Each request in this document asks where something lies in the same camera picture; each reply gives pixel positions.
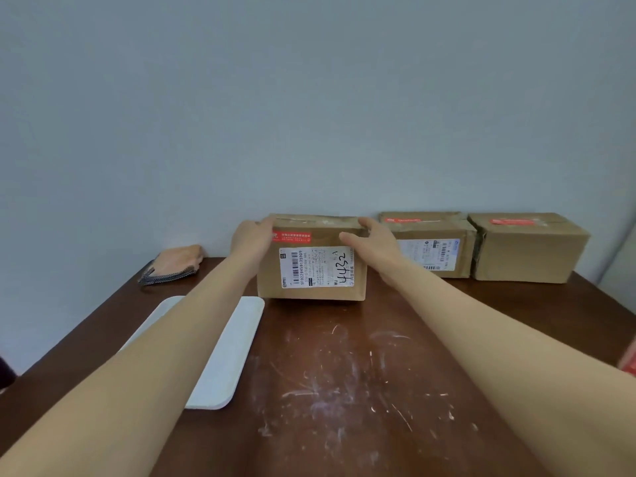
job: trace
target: white shipping label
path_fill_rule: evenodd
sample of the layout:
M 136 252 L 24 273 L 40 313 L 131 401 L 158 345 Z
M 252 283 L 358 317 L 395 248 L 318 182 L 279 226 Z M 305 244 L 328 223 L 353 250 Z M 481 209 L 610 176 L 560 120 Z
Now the white shipping label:
M 431 271 L 454 271 L 458 239 L 398 239 L 402 254 Z
M 354 285 L 354 250 L 348 246 L 282 247 L 283 288 Z

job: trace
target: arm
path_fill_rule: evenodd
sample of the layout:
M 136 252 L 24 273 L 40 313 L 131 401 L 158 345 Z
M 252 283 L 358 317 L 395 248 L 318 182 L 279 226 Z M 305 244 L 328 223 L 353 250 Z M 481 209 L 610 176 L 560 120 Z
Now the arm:
M 269 248 L 272 223 L 242 223 L 230 256 L 31 427 L 0 459 L 0 475 L 148 475 Z
M 360 223 L 369 238 L 341 240 L 406 298 L 552 472 L 636 474 L 634 377 L 480 303 L 404 258 L 388 228 Z

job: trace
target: brown table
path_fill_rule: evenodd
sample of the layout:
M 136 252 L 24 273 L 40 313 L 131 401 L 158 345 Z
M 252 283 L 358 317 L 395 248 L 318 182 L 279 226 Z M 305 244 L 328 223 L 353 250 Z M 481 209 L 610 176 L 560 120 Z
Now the brown table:
M 132 278 L 0 396 L 0 453 L 197 276 Z M 614 364 L 636 318 L 573 274 L 566 285 L 450 280 Z M 246 295 L 256 294 L 250 283 Z M 370 271 L 363 303 L 267 301 L 234 399 L 181 415 L 154 476 L 544 476 L 548 473 L 403 298 Z

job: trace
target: white tray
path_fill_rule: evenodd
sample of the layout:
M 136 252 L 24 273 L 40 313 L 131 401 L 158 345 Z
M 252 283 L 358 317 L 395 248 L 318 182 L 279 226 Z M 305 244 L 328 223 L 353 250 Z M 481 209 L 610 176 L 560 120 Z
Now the white tray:
M 172 296 L 159 303 L 122 346 L 122 350 L 166 314 L 182 297 Z M 186 403 L 186 408 L 216 410 L 232 400 L 264 307 L 265 302 L 260 297 L 243 296 L 240 299 Z

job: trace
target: person's left hand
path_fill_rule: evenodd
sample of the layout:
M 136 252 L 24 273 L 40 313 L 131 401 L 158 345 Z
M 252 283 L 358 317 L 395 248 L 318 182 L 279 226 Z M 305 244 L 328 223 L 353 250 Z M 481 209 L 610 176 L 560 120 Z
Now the person's left hand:
M 272 226 L 274 216 L 268 216 L 260 223 L 243 221 L 232 236 L 230 256 L 244 260 L 253 277 L 258 272 L 258 265 L 272 243 Z

